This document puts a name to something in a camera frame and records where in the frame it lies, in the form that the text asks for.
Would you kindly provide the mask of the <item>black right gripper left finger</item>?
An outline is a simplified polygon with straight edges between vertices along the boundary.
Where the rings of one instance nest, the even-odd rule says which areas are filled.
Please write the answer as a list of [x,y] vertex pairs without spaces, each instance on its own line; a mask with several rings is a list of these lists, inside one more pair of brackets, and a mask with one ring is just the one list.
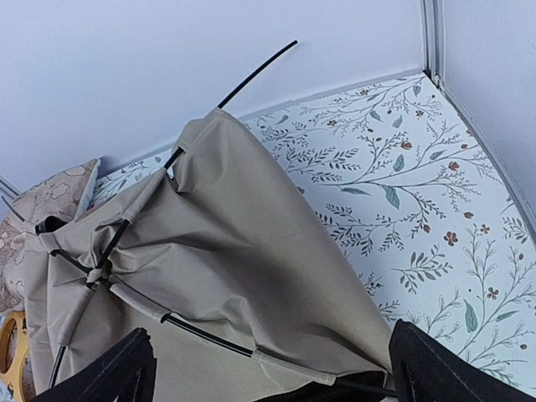
[[157,360],[147,330],[137,327],[76,375],[37,401],[152,401]]

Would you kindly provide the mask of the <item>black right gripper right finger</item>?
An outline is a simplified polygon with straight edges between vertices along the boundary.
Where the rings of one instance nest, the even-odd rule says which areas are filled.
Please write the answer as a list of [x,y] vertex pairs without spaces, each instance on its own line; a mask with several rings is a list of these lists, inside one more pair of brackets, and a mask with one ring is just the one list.
[[411,322],[398,320],[389,356],[399,401],[534,401],[511,385],[472,367]]

